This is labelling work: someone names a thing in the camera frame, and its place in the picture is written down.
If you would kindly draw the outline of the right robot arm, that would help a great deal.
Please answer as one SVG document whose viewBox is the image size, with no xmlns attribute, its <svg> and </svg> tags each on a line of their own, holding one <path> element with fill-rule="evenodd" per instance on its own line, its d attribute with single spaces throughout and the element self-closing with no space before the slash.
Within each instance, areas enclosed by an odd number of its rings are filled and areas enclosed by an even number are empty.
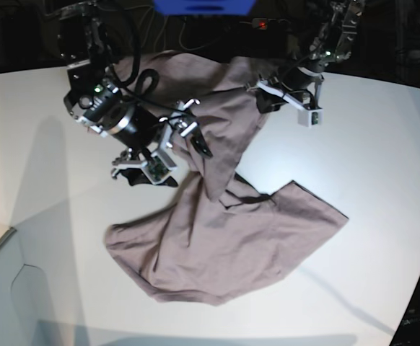
<svg viewBox="0 0 420 346">
<path fill-rule="evenodd" d="M 64 97 L 66 110 L 76 123 L 125 146 L 113 160 L 113 179 L 125 177 L 131 186 L 177 187 L 171 176 L 177 165 L 169 155 L 175 137 L 188 139 L 201 157 L 213 156 L 191 112 L 199 101 L 160 105 L 168 112 L 162 117 L 145 108 L 157 105 L 148 97 L 158 86 L 159 74 L 151 68 L 140 69 L 141 41 L 136 24 L 117 1 L 109 4 L 131 33 L 133 61 L 125 80 L 115 71 L 117 46 L 108 35 L 98 1 L 63 1 L 53 10 L 59 19 L 58 46 L 70 85 Z"/>
</svg>

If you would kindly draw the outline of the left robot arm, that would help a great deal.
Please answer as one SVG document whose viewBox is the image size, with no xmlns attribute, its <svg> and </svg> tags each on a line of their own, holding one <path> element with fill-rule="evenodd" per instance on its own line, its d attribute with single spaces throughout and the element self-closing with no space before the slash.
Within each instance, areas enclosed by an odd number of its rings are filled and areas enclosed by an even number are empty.
<svg viewBox="0 0 420 346">
<path fill-rule="evenodd" d="M 296 48 L 268 76 L 259 76 L 254 91 L 261 114 L 289 104 L 300 111 L 320 112 L 325 68 L 351 57 L 364 1 L 305 1 L 305 24 L 294 34 Z"/>
</svg>

